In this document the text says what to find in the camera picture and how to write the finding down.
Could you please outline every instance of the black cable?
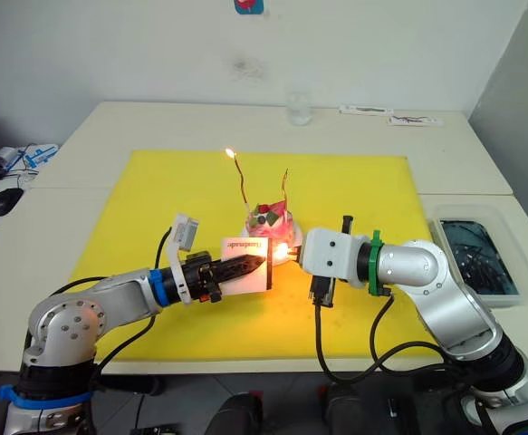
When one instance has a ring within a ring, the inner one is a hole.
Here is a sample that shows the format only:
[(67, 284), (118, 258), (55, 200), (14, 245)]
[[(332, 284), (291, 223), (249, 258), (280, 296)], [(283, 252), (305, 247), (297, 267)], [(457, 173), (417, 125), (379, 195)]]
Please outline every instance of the black cable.
[(481, 421), (481, 427), (485, 431), (485, 434), (499, 435), (499, 432), (491, 421), (491, 417), (489, 417), (489, 413), (487, 412), (485, 404), (475, 399), (475, 410), (477, 411), (477, 415), (479, 416), (479, 420)]
[[(448, 404), (451, 401), (456, 403), (456, 407), (458, 408), (459, 411), (462, 411), (463, 408), (461, 406), (461, 399), (465, 397), (465, 394), (469, 392), (470, 389), (471, 389), (471, 385), (469, 385), (468, 383), (464, 383), (459, 388), (455, 388), (455, 386), (453, 386), (453, 390), (441, 399), (441, 410), (443, 412), (443, 420), (445, 421), (451, 420), (450, 412), (448, 411)], [(463, 420), (468, 422), (468, 419), (464, 415), (462, 415), (460, 412), (459, 412), (459, 416), (464, 417)]]
[(71, 283), (62, 286), (58, 290), (56, 290), (54, 293), (51, 294), (51, 296), (59, 295), (60, 293), (64, 293), (69, 288), (73, 288), (77, 285), (84, 284), (84, 283), (91, 283), (92, 281), (101, 281), (102, 279), (105, 279), (107, 276), (91, 276), (89, 278), (81, 278), (77, 279), (76, 281), (72, 281)]
[[(374, 318), (374, 321), (372, 322), (372, 326), (370, 328), (370, 338), (369, 338), (370, 355), (372, 356), (372, 361), (374, 362), (376, 362), (379, 358), (376, 352), (376, 343), (375, 343), (376, 342), (376, 330), (377, 330), (377, 327), (379, 326), (380, 319), (382, 319), (384, 314), (389, 310), (389, 308), (392, 306), (393, 303), (394, 303), (394, 295), (391, 295), (389, 297), (389, 300), (384, 304), (384, 306), (380, 309), (377, 316)], [(442, 367), (439, 367), (439, 365), (445, 365), (446, 369), (450, 367), (450, 369), (448, 370), (454, 370), (456, 368), (452, 365), (449, 366), (449, 364), (447, 363), (446, 355), (443, 353), (443, 350), (440, 347), (438, 347), (436, 344), (427, 343), (427, 342), (420, 342), (420, 343), (425, 343), (425, 344), (420, 344), (418, 347), (425, 347), (425, 348), (428, 348), (428, 349), (431, 349), (437, 352), (443, 358), (443, 361), (445, 362), (445, 364), (431, 364), (431, 365), (426, 365), (424, 367), (418, 367), (416, 369), (410, 369), (410, 370), (391, 370), (388, 367), (386, 367), (384, 364), (379, 364), (379, 368), (384, 373), (387, 373), (391, 376), (415, 376), (417, 374), (433, 372), (433, 371), (436, 371), (442, 368)]]
[[(388, 358), (390, 358), (395, 353), (404, 351), (405, 349), (409, 347), (420, 347), (420, 346), (427, 346), (430, 344), (427, 342), (410, 342), (410, 343), (399, 344), (398, 346), (395, 346), (389, 351), (382, 354), (382, 356), (380, 356), (376, 360), (376, 362), (374, 362), (365, 372), (362, 372), (361, 374), (352, 376), (350, 378), (341, 378), (341, 377), (336, 376), (333, 372), (331, 372), (331, 370), (328, 368), (328, 365), (326, 364), (326, 360), (324, 359), (324, 353), (322, 351), (322, 319), (320, 315), (321, 308), (322, 307), (320, 305), (315, 306), (315, 316), (314, 316), (315, 326), (316, 326), (316, 353), (318, 355), (318, 362), (320, 363), (320, 366), (322, 370), (324, 371), (324, 374), (329, 379), (331, 379), (332, 381), (336, 383), (342, 384), (342, 385), (352, 385), (353, 383), (365, 380), (373, 372), (375, 372), (381, 364), (383, 364)], [(428, 366), (428, 369), (429, 370), (440, 370), (440, 369), (457, 370), (456, 367), (453, 367), (452, 365), (447, 365), (447, 364), (431, 364)]]
[(40, 420), (43, 419), (43, 412), (44, 410), (40, 410), (40, 414), (38, 415), (38, 423), (36, 427), (36, 433), (40, 433)]
[(167, 230), (167, 233), (163, 235), (161, 238), (161, 241), (158, 242), (158, 248), (157, 248), (157, 255), (155, 256), (155, 268), (158, 268), (158, 262), (161, 259), (161, 252), (163, 251), (163, 246), (165, 245), (165, 242), (167, 241), (167, 237), (169, 237), (169, 234), (171, 234), (171, 227)]
[(135, 416), (135, 429), (139, 428), (139, 417), (140, 417), (140, 410), (143, 407), (143, 402), (145, 401), (146, 394), (141, 394), (140, 400), (139, 400), (139, 406), (137, 407), (137, 415)]
[[(165, 245), (165, 242), (167, 241), (167, 238), (171, 234), (171, 228), (167, 230), (167, 232), (163, 235), (161, 240), (158, 243), (158, 250), (157, 254), (155, 255), (155, 268), (158, 268), (159, 261), (161, 259), (161, 251), (163, 250), (163, 246)], [(96, 381), (98, 380), (99, 376), (101, 376), (102, 369), (112, 360), (120, 351), (122, 351), (125, 347), (127, 347), (129, 344), (133, 343), (134, 341), (138, 340), (141, 336), (146, 334), (149, 329), (153, 327), (155, 324), (155, 315), (152, 315), (149, 319), (149, 323), (147, 326), (145, 326), (142, 330), (140, 330), (138, 333), (130, 337), (129, 339), (125, 340), (123, 343), (119, 344), (117, 347), (115, 347), (112, 352), (110, 352), (106, 357), (103, 358), (101, 363), (94, 369), (92, 372), (91, 378), (89, 379), (88, 384), (88, 391), (94, 392), (96, 388)], [(94, 422), (92, 420), (92, 407), (91, 407), (91, 401), (88, 401), (85, 406), (85, 417), (86, 417), (86, 424), (87, 428), (89, 430), (89, 433), (91, 435), (96, 435), (97, 430), (94, 427)]]

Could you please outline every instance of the white wall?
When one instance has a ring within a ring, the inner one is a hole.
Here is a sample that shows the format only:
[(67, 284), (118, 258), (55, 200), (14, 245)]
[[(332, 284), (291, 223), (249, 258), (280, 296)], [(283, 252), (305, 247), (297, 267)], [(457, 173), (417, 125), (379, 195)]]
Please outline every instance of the white wall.
[(0, 141), (64, 141), (102, 100), (470, 113), (526, 1), (0, 0)]
[(528, 214), (528, 9), (471, 124)]

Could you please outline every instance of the blue ring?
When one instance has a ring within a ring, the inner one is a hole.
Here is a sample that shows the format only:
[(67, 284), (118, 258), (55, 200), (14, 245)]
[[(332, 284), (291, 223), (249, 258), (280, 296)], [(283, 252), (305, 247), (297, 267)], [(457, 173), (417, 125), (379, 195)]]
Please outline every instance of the blue ring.
[(0, 387), (0, 400), (10, 401), (23, 410), (53, 410), (55, 408), (64, 408), (89, 401), (91, 397), (91, 392), (85, 392), (78, 396), (64, 397), (62, 399), (54, 399), (51, 401), (31, 401), (18, 396), (18, 394), (14, 392), (14, 387), (12, 385), (2, 385)]
[(169, 299), (165, 287), (163, 286), (163, 276), (161, 275), (161, 271), (158, 269), (149, 270), (149, 281), (153, 288), (153, 294), (157, 297), (158, 304), (161, 306), (168, 306)]

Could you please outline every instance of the sticker on wall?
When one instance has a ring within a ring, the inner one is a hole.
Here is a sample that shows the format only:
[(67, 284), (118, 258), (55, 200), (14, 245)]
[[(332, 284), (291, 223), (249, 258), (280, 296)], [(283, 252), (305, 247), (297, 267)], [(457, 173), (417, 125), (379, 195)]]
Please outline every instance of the sticker on wall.
[(264, 12), (264, 0), (234, 0), (234, 4), (240, 15), (259, 15)]

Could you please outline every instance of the yellow mat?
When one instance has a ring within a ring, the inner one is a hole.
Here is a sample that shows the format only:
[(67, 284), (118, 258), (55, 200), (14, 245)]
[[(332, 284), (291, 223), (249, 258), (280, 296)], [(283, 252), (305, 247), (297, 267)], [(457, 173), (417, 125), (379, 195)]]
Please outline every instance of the yellow mat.
[[(405, 158), (243, 153), (245, 190), (252, 207), (282, 199), (305, 232), (340, 229), (353, 215), (352, 232), (381, 230), (385, 243), (430, 239)], [(192, 252), (219, 255), (222, 237), (236, 237), (245, 208), (235, 166), (222, 152), (135, 151), (110, 194), (72, 279), (116, 275), (153, 267), (158, 242), (180, 211), (200, 221)], [(167, 265), (165, 255), (161, 266)], [(311, 278), (296, 264), (274, 268), (273, 289), (230, 296), (218, 304), (176, 304), (157, 317), (155, 327), (117, 359), (207, 361), (314, 357)], [(384, 352), (408, 340), (431, 340), (414, 305), (399, 291), (380, 324)], [(366, 356), (370, 324), (385, 298), (366, 289), (336, 285), (334, 308), (322, 310), (327, 356)], [(147, 320), (122, 326), (99, 341), (99, 357), (140, 330)], [(424, 354), (427, 351), (406, 351)]]

